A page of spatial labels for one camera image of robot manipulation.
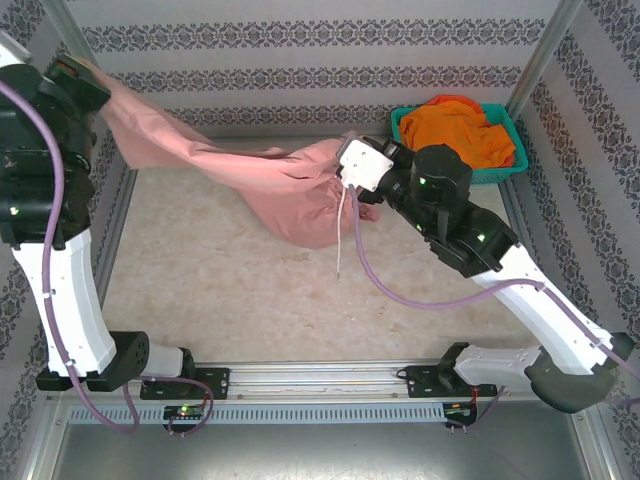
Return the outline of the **orange shorts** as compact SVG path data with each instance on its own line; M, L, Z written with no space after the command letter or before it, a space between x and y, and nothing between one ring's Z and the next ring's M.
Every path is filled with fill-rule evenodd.
M457 102L426 103L400 121L402 143L413 151L446 145L474 170L510 167L515 146L501 125L491 125L484 111Z

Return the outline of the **pink shorts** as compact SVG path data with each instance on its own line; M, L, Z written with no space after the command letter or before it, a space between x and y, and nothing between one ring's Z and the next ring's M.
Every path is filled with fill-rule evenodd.
M130 168L198 169L236 190L272 234L299 247L332 246L356 218L379 220L371 205L352 207L336 176L342 138L292 152L225 149L97 69L111 91L100 114Z

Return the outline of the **teal plastic basket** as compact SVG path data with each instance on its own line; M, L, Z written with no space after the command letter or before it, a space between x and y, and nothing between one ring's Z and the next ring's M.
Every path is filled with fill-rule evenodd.
M509 168L501 167L474 170L472 175L472 184L499 184L500 182L508 179L513 174L526 171L529 167L529 160L527 158L523 144L520 140L519 134L513 124L513 121L511 120L511 117L508 115L505 108L499 104L487 103L482 104L481 107L486 115L487 121L491 125L501 125L509 135L509 138L515 146L514 161ZM395 141L401 141L401 119L414 110L416 110L416 107L399 107L391 111L391 132Z

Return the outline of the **steel sheet panel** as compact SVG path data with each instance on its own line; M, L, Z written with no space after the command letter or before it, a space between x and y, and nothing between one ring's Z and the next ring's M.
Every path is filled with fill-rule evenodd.
M222 424L174 439L86 424L68 404L42 419L23 480L629 480L594 412L499 404L478 425Z

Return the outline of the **aluminium floor rail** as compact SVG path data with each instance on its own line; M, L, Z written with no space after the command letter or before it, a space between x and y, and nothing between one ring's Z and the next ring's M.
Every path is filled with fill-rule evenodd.
M503 180L499 183L498 188L511 228L523 242L528 241L528 232L526 230L524 217L511 180Z
M212 141L214 144L269 144L269 145L280 145L285 143L292 142L307 142L313 143L326 139L341 139L344 137L344 134L332 133L332 134L302 134L302 135L293 135L293 134L285 134L285 135L213 135L207 134L206 138Z
M94 280L100 306L104 304L108 292L136 178L137 172L134 170L122 172L108 210L105 228L97 243Z

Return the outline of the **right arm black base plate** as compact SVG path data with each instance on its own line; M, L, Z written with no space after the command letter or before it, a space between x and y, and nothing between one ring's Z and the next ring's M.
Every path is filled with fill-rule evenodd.
M472 385L452 368L436 365L411 365L396 371L396 377L406 384L410 398L494 397L498 388L491 384Z

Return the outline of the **aluminium mounting rail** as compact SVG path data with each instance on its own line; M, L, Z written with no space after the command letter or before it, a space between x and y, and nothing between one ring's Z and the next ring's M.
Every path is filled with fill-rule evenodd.
M406 383L396 372L434 360L353 362L204 363L228 368L229 403L371 403L409 402Z

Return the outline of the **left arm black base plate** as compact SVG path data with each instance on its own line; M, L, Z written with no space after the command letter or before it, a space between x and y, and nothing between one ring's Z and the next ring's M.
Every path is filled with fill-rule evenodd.
M142 400L202 401L205 397L226 400L230 370L228 368L197 368L194 381L185 383L176 378L169 380L143 380L140 388Z

